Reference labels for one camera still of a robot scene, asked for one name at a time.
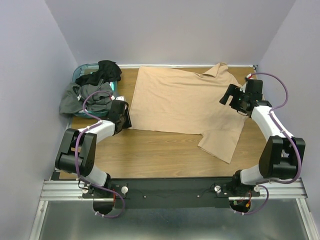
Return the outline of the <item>beige t shirt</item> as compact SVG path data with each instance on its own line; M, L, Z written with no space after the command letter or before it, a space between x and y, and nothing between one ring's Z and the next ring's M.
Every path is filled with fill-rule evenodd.
M130 107L132 129L202 135L198 146L230 163L246 117L219 101L240 86L225 63L199 74L142 66Z

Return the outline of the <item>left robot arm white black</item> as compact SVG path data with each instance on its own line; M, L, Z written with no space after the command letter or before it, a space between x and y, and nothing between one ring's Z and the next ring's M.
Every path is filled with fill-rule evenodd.
M99 119L85 128L65 130L56 156L58 170L75 174L101 198L117 194L112 189L111 176L95 165L96 147L102 140L132 126L128 107L123 99L115 99L106 120Z

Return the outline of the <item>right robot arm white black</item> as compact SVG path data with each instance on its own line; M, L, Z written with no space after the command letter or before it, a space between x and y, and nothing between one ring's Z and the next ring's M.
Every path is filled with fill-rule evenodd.
M291 184L301 174L306 143L294 137L279 121L275 108L263 99L262 90L262 80L247 76L242 87L230 84L219 101L226 105L230 100L232 109L251 118L260 128L266 145L257 165L236 171L230 182L214 187L217 193L242 196L258 184Z

